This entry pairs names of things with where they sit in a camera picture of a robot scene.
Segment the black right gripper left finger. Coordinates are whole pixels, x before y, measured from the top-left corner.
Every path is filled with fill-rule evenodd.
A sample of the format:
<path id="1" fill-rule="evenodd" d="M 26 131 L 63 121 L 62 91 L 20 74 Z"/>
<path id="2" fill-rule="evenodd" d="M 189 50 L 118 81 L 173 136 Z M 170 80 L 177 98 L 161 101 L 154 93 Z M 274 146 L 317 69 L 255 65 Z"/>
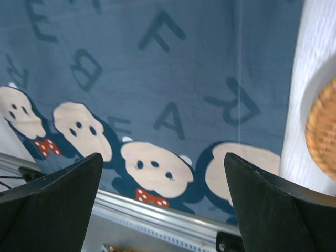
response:
<path id="1" fill-rule="evenodd" d="M 94 153 L 1 192 L 1 251 L 81 251 L 102 166 Z"/>

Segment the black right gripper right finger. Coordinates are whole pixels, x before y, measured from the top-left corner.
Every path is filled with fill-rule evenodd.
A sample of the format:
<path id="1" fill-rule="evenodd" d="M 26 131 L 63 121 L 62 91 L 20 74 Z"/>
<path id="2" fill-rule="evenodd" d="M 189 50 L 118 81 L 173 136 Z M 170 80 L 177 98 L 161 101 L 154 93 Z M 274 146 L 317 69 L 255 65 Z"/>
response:
<path id="1" fill-rule="evenodd" d="M 245 251 L 335 251 L 335 197 L 234 153 L 224 168 Z"/>

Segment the round wooden plate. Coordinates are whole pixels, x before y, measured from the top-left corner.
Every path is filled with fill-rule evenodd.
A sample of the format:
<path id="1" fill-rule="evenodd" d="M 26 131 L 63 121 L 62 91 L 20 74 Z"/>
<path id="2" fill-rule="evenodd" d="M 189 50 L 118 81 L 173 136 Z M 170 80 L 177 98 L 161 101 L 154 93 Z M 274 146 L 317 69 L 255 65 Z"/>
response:
<path id="1" fill-rule="evenodd" d="M 335 180 L 335 78 L 313 103 L 306 121 L 305 138 L 315 164 Z"/>

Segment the blue cartoon placemat cloth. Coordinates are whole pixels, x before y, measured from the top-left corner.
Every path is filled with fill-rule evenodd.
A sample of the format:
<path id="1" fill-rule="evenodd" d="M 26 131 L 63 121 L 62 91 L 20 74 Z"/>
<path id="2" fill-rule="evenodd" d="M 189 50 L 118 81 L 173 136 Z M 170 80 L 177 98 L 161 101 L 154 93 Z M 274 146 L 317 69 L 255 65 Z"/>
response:
<path id="1" fill-rule="evenodd" d="M 1 115 L 48 174 L 236 225 L 224 157 L 279 171 L 303 1 L 1 1 Z"/>

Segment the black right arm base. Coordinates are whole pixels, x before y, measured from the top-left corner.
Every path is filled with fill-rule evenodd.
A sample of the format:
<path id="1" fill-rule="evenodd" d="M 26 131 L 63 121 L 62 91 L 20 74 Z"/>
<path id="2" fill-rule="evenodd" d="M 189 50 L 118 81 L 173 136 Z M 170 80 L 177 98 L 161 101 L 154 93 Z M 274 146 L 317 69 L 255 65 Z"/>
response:
<path id="1" fill-rule="evenodd" d="M 218 232 L 216 236 L 217 252 L 245 252 L 243 240 L 240 236 L 226 232 Z"/>

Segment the aluminium mounting rail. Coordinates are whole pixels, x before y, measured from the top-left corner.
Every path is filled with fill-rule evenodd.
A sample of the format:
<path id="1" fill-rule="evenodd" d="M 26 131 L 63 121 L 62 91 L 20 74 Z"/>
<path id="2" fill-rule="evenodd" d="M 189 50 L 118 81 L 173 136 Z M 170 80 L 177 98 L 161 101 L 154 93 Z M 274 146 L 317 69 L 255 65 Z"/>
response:
<path id="1" fill-rule="evenodd" d="M 94 207 L 114 213 L 118 212 L 126 217 L 135 217 L 137 220 L 143 220 L 147 224 L 156 224 L 160 227 L 193 236 L 198 241 L 204 241 L 209 244 L 216 242 L 218 232 L 240 236 L 239 229 L 236 226 L 170 208 L 165 209 L 141 203 L 102 189 L 97 191 Z"/>

